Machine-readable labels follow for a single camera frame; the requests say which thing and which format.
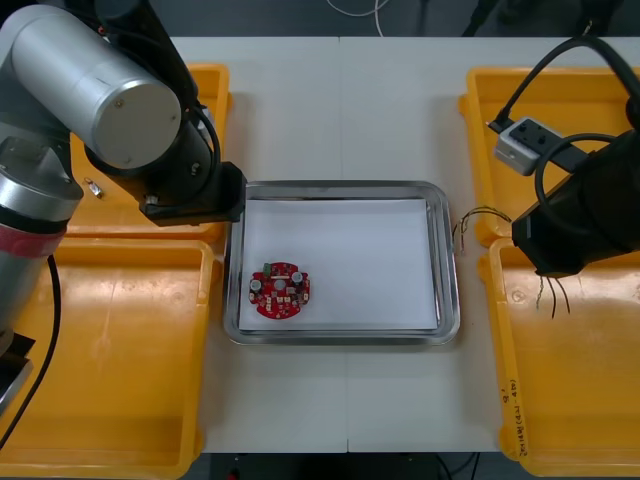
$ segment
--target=metal tray rim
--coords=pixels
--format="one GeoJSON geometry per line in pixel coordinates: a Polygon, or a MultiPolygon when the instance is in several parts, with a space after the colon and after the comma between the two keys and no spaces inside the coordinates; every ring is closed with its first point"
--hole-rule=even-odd
{"type": "Polygon", "coordinates": [[[242,294],[243,214],[240,221],[228,229],[225,246],[223,324],[233,342],[241,345],[442,345],[455,337],[460,327],[460,307],[449,206],[444,192],[436,185],[415,181],[269,181],[248,183],[246,195],[247,200],[424,198],[427,202],[427,226],[439,325],[435,330],[295,333],[289,330],[240,330],[238,314],[242,294]]]}

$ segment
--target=table surface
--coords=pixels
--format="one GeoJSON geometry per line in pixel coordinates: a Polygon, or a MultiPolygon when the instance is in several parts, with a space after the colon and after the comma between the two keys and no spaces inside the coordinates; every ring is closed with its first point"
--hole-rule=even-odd
{"type": "MultiPolygon", "coordinates": [[[[225,159],[252,180],[426,180],[453,219],[475,206],[457,99],[474,66],[531,66],[560,39],[176,38],[224,63],[234,97],[225,159]]],[[[637,39],[611,41],[640,64],[637,39]]],[[[577,49],[555,65],[603,65],[577,49]]],[[[457,258],[461,328],[415,347],[243,347],[209,329],[200,421],[207,452],[498,449],[500,404],[484,250],[457,258]]]]}

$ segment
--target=circuit board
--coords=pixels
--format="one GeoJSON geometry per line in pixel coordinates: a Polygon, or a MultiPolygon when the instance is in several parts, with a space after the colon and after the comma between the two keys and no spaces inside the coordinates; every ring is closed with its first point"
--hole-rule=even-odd
{"type": "Polygon", "coordinates": [[[249,283],[249,301],[258,313],[272,320],[284,320],[300,313],[309,301],[309,275],[285,262],[265,263],[249,283]]]}

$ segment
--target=yellow tray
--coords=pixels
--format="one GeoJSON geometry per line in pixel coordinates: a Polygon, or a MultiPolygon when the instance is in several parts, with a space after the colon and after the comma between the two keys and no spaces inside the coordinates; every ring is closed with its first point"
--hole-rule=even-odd
{"type": "Polygon", "coordinates": [[[640,253],[556,284],[557,311],[511,240],[478,265],[487,287],[502,451],[534,475],[640,476],[640,253]]]}
{"type": "MultiPolygon", "coordinates": [[[[56,251],[62,321],[40,389],[0,452],[2,477],[175,479],[202,448],[196,429],[212,280],[189,240],[65,239],[56,251]]],[[[53,317],[45,266],[15,330],[40,369],[53,317]]]]}
{"type": "MultiPolygon", "coordinates": [[[[200,101],[206,105],[215,122],[215,129],[224,150],[227,112],[231,108],[229,70],[224,65],[190,65],[189,71],[198,85],[200,101]]],[[[223,231],[222,224],[199,226],[158,227],[138,209],[131,195],[106,175],[96,170],[84,154],[84,145],[74,135],[71,139],[73,175],[82,183],[84,178],[96,182],[105,192],[96,198],[88,186],[82,184],[85,195],[78,206],[67,235],[74,237],[118,238],[193,238],[214,241],[223,231]]]]}
{"type": "MultiPolygon", "coordinates": [[[[486,123],[495,118],[528,72],[525,68],[473,69],[467,76],[467,95],[459,101],[467,122],[476,203],[495,207],[512,219],[536,202],[533,176],[523,177],[495,158],[497,135],[486,123]]],[[[533,117],[563,135],[618,135],[631,128],[624,113],[627,98],[619,80],[607,68],[551,68],[531,82],[511,118],[533,117]]],[[[577,146],[589,151],[602,144],[580,142],[577,146]]],[[[545,187],[551,188],[565,175],[549,165],[545,187]]],[[[496,238],[510,237],[511,227],[498,217],[483,215],[476,223],[476,234],[483,245],[489,246],[496,238]]]]}

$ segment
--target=black cable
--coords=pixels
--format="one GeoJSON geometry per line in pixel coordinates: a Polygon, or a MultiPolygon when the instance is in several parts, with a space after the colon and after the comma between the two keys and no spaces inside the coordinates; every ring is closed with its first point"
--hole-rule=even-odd
{"type": "Polygon", "coordinates": [[[561,228],[567,232],[571,232],[576,235],[588,235],[590,233],[589,230],[578,227],[576,225],[572,225],[571,223],[564,220],[560,217],[549,204],[549,200],[544,192],[544,170],[549,163],[549,160],[558,153],[559,151],[567,148],[570,144],[574,142],[580,142],[583,140],[593,140],[599,142],[611,142],[615,139],[612,135],[605,135],[604,133],[578,133],[575,135],[569,135],[568,137],[564,137],[558,141],[555,145],[553,145],[550,149],[544,152],[540,158],[538,159],[538,163],[536,164],[536,175],[534,179],[534,185],[536,189],[536,197],[538,198],[538,202],[540,204],[540,209],[542,213],[558,228],[561,228]]]}
{"type": "Polygon", "coordinates": [[[447,467],[447,464],[444,463],[444,460],[442,460],[442,457],[436,454],[436,460],[438,460],[438,463],[440,464],[444,472],[447,474],[447,480],[453,480],[453,477],[451,476],[451,472],[449,471],[449,467],[447,467]]]}
{"type": "Polygon", "coordinates": [[[213,152],[212,152],[213,165],[211,166],[211,168],[213,168],[214,166],[220,163],[220,140],[218,139],[218,135],[216,134],[216,129],[213,128],[213,124],[211,123],[211,120],[209,120],[209,117],[205,115],[204,111],[202,110],[202,107],[203,105],[198,104],[198,107],[195,108],[194,110],[195,110],[196,116],[200,120],[202,120],[202,123],[204,123],[204,126],[207,129],[209,136],[211,137],[211,143],[213,143],[213,152]]]}
{"type": "Polygon", "coordinates": [[[471,479],[473,480],[474,478],[476,478],[476,471],[478,470],[478,462],[480,461],[480,452],[478,452],[478,455],[476,455],[476,461],[473,464],[473,471],[471,472],[471,479]]]}
{"type": "Polygon", "coordinates": [[[56,267],[56,261],[53,258],[53,255],[49,255],[47,258],[47,263],[49,264],[49,271],[51,272],[51,287],[53,290],[53,329],[51,330],[51,340],[49,342],[49,349],[47,350],[47,354],[44,357],[42,362],[42,367],[40,368],[40,372],[38,372],[38,376],[36,380],[33,382],[29,393],[24,398],[22,405],[18,409],[18,413],[13,417],[7,431],[0,439],[0,450],[2,450],[9,440],[9,437],[13,433],[13,430],[16,428],[16,425],[22,418],[25,410],[29,406],[31,399],[35,395],[38,387],[42,383],[42,379],[47,373],[49,369],[49,365],[51,364],[51,359],[53,358],[53,353],[56,350],[56,344],[58,343],[58,335],[60,334],[60,317],[62,316],[62,294],[60,292],[60,277],[58,276],[58,268],[56,267]]]}
{"type": "Polygon", "coordinates": [[[509,114],[511,113],[511,108],[516,103],[522,92],[529,86],[531,81],[547,66],[551,63],[556,57],[563,54],[567,50],[571,50],[576,47],[588,47],[598,53],[611,67],[613,73],[616,74],[618,79],[622,82],[627,93],[633,99],[633,102],[636,105],[640,105],[640,81],[636,77],[635,73],[629,66],[629,64],[616,52],[609,44],[600,40],[597,37],[592,37],[589,35],[582,37],[571,38],[556,48],[551,50],[548,54],[544,56],[542,60],[538,62],[538,64],[533,67],[533,69],[529,72],[529,74],[525,77],[520,86],[513,93],[509,101],[506,105],[500,110],[500,113],[496,116],[495,120],[491,122],[491,128],[500,132],[504,129],[505,124],[509,122],[509,114]]]}
{"type": "Polygon", "coordinates": [[[460,465],[458,468],[451,470],[451,476],[454,477],[456,476],[458,473],[460,473],[461,471],[463,471],[465,468],[467,468],[469,466],[469,464],[473,461],[473,459],[475,458],[477,452],[473,452],[471,455],[469,455],[469,458],[467,458],[462,465],[460,465]]]}

